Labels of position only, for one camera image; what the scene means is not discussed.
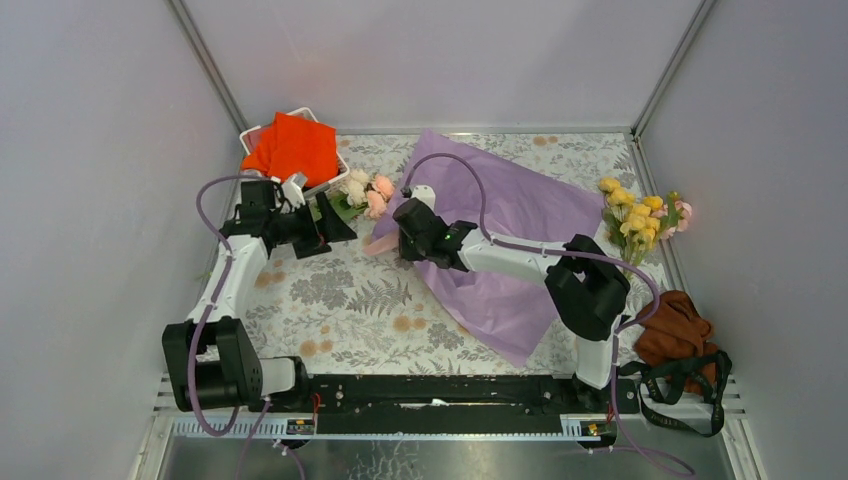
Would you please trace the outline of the pink white rose stems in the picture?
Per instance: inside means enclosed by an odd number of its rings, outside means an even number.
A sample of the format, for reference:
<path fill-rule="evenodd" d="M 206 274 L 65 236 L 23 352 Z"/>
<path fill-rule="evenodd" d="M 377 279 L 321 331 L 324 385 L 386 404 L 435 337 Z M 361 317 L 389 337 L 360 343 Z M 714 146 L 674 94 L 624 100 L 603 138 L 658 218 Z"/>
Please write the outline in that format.
<path fill-rule="evenodd" d="M 388 211 L 394 192 L 395 185 L 389 177 L 354 169 L 325 195 L 331 211 L 349 222 L 359 217 L 379 220 Z"/>

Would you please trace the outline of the yellow flower stem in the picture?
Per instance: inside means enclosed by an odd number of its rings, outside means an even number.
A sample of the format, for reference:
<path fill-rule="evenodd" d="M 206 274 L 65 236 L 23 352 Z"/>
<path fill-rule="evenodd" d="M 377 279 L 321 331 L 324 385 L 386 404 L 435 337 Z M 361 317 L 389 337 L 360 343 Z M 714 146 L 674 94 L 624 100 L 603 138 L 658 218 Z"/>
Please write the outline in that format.
<path fill-rule="evenodd" d="M 640 265 L 664 232 L 665 202 L 659 196 L 637 199 L 611 177 L 602 178 L 598 189 L 604 200 L 601 217 L 608 240 L 619 249 L 622 260 Z"/>

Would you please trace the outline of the pink flower stem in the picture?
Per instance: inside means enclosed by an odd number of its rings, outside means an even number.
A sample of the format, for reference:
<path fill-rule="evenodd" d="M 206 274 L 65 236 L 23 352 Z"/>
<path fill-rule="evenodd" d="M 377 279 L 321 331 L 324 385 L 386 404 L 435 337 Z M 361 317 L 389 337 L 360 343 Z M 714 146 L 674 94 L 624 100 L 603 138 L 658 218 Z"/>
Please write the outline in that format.
<path fill-rule="evenodd" d="M 675 191 L 669 192 L 660 209 L 651 214 L 651 217 L 658 221 L 659 238 L 668 240 L 676 233 L 686 231 L 693 213 L 692 205 L 686 202 L 681 194 Z"/>

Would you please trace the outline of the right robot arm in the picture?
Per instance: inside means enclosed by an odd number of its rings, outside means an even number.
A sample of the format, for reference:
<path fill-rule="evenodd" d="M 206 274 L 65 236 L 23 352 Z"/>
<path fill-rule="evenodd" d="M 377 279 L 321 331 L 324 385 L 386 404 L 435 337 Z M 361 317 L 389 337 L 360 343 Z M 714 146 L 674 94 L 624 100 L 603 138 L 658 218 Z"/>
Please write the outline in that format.
<path fill-rule="evenodd" d="M 401 256 L 441 269 L 498 273 L 543 286 L 560 320 L 576 336 L 575 402 L 597 412 L 613 398 L 613 330 L 620 324 L 630 284 L 591 238 L 539 242 L 483 233 L 473 222 L 447 224 L 425 202 L 411 198 L 392 214 Z"/>

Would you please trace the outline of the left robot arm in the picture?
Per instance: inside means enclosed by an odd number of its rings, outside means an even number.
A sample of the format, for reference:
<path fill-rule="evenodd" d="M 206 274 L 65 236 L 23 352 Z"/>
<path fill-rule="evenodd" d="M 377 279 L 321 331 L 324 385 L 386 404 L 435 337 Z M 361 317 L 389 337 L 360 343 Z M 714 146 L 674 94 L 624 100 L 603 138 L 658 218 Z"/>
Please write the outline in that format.
<path fill-rule="evenodd" d="M 162 334 L 175 403 L 183 412 L 257 411 L 269 398 L 279 411 L 296 411 L 310 397 L 305 364 L 298 356 L 260 359 L 244 324 L 248 296 L 275 248 L 289 245 L 303 259 L 330 252 L 335 238 L 314 220 L 303 174 L 234 179 L 238 202 L 211 228 L 218 253 L 206 288 L 186 320 Z"/>

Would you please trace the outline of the floral table cloth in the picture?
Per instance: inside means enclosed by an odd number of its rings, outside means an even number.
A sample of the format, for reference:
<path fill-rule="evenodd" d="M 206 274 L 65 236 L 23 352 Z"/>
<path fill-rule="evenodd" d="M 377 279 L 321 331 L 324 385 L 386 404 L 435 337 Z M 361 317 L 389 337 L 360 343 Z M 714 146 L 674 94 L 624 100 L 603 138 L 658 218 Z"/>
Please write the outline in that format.
<path fill-rule="evenodd" d="M 341 135 L 351 168 L 399 180 L 421 134 Z M 637 164 L 625 133 L 452 134 L 442 136 L 597 194 L 614 177 L 638 197 Z M 358 238 L 330 253 L 297 260 L 289 246 L 274 250 L 247 287 L 242 317 L 261 359 L 299 355 L 314 374 L 552 374 L 576 367 L 576 337 L 554 313 L 533 313 L 518 292 L 498 293 L 506 320 L 517 320 L 507 340 L 529 338 L 530 355 L 514 365 L 444 308 L 419 269 L 396 251 L 367 256 L 375 221 L 353 220 Z"/>

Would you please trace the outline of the orange cloth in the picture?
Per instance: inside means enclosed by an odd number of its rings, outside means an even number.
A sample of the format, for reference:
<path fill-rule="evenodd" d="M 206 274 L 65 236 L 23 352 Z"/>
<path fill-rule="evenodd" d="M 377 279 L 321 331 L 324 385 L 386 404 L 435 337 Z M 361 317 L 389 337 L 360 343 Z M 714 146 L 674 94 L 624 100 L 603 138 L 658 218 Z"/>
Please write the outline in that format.
<path fill-rule="evenodd" d="M 281 180 L 302 173 L 307 178 L 306 187 L 317 187 L 339 173 L 336 130 L 314 120 L 276 112 L 241 169 Z"/>

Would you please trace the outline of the white plastic basket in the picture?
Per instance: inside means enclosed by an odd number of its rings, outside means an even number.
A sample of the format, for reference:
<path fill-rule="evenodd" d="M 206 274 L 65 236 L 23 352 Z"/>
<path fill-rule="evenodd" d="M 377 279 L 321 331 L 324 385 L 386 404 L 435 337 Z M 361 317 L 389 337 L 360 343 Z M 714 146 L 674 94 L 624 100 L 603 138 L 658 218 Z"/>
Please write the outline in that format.
<path fill-rule="evenodd" d="M 303 117 L 303 118 L 306 118 L 306 119 L 309 119 L 309 120 L 314 120 L 316 122 L 320 122 L 317 119 L 317 117 L 314 115 L 312 110 L 307 108 L 307 107 L 301 107 L 301 108 L 298 108 L 298 109 L 293 110 L 291 112 L 288 112 L 286 114 L 300 116 L 300 117 Z M 270 123 L 267 124 L 267 125 L 264 125 L 264 126 L 260 125 L 260 126 L 256 126 L 256 127 L 253 127 L 253 128 L 249 128 L 249 129 L 243 131 L 239 135 L 239 141 L 242 144 L 243 149 L 245 150 L 245 158 L 248 154 L 250 154 L 256 148 L 256 145 L 258 144 L 260 133 L 263 132 L 265 129 L 267 129 L 268 126 L 270 125 Z M 337 145 L 337 157 L 338 157 L 338 166 L 339 166 L 338 175 L 336 177 L 334 177 L 332 180 L 330 180 L 328 182 L 324 182 L 324 183 L 322 183 L 319 186 L 314 187 L 314 188 L 309 188 L 309 187 L 304 186 L 304 195 L 306 197 L 308 197 L 310 195 L 315 195 L 322 190 L 327 190 L 327 189 L 329 189 L 333 186 L 338 185 L 341 182 L 341 180 L 349 174 L 349 167 L 347 166 L 347 164 L 345 163 L 345 161 L 343 160 L 343 158 L 339 154 L 338 145 Z"/>

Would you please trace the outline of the brown cloth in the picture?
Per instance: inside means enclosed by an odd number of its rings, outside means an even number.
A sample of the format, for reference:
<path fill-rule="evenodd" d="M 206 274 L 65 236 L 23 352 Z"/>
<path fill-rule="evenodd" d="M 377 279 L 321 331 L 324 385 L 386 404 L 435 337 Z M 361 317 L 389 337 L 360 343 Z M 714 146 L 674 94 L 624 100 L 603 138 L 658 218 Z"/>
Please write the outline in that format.
<path fill-rule="evenodd" d="M 680 290 L 661 294 L 658 310 L 641 324 L 634 350 L 650 370 L 694 357 L 715 354 L 712 323 L 702 317 L 690 296 Z"/>

